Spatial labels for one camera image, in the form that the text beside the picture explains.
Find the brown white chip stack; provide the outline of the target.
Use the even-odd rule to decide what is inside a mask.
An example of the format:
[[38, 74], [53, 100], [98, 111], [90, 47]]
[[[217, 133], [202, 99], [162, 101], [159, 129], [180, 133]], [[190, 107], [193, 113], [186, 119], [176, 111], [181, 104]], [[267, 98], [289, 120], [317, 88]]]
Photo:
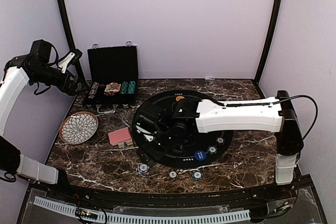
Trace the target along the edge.
[[171, 170], [168, 172], [167, 177], [169, 180], [176, 180], [178, 178], [178, 174], [176, 171]]

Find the teal blue chip stack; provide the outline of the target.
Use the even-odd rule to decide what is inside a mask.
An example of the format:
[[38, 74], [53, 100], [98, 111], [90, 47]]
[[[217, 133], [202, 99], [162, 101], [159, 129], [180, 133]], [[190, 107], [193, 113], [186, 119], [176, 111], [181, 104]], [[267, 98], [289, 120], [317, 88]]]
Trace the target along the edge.
[[200, 181], [204, 177], [203, 173], [199, 170], [192, 171], [192, 180], [193, 181]]

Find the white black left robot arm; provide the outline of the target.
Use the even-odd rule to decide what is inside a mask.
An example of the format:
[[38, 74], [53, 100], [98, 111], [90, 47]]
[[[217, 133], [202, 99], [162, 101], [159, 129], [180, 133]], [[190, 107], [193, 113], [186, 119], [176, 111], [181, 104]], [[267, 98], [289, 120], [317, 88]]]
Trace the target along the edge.
[[[16, 100], [28, 84], [44, 83], [48, 88], [56, 86], [70, 96], [86, 91], [88, 86], [85, 81], [67, 70], [81, 56], [82, 52], [78, 49], [70, 51], [57, 68], [51, 67], [47, 55], [41, 52], [31, 52], [10, 60], [5, 67], [4, 79], [1, 80], [1, 135], [4, 134]], [[63, 201], [74, 197], [74, 189], [65, 182], [66, 172], [23, 155], [4, 137], [1, 137], [1, 170], [5, 172], [2, 179], [8, 182], [15, 182], [16, 176], [21, 176], [32, 183], [54, 185], [54, 193]]]

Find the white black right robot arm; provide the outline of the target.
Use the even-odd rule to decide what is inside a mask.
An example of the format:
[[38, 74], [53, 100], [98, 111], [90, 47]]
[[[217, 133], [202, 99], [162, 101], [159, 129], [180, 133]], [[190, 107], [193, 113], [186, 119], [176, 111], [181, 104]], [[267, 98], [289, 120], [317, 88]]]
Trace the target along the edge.
[[144, 101], [132, 121], [141, 161], [178, 169], [214, 162], [228, 150], [235, 131], [249, 130], [276, 136], [275, 183], [268, 187], [268, 195], [278, 200], [288, 191], [303, 148], [288, 92], [280, 90], [259, 100], [216, 101], [196, 91], [166, 91]]

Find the blue white chip stack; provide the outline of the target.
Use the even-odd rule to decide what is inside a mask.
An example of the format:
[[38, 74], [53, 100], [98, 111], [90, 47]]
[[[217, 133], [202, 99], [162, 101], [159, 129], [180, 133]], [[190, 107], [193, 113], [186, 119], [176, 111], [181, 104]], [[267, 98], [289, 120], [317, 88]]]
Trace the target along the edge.
[[149, 175], [150, 167], [147, 164], [139, 164], [136, 168], [136, 173], [141, 177], [147, 177]]

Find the red chip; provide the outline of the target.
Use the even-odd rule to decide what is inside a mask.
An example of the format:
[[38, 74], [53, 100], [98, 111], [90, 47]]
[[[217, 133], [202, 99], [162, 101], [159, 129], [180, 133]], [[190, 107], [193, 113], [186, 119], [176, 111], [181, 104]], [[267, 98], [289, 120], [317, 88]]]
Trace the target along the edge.
[[225, 139], [222, 138], [222, 137], [218, 137], [216, 139], [216, 143], [217, 143], [217, 145], [224, 145], [225, 144]]

